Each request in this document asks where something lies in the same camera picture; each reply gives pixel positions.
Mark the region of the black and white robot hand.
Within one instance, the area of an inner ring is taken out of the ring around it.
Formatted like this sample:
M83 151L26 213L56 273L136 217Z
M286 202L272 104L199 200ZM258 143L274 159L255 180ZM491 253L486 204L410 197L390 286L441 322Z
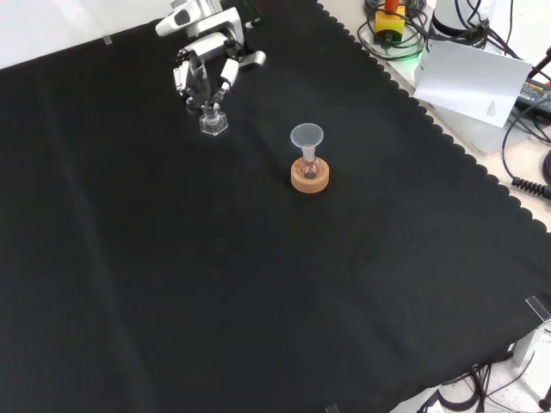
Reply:
M225 95L236 82L239 62L231 58L226 60L216 87L211 85L205 60L195 52L180 51L176 63L173 69L176 92L185 101L187 110L218 111Z

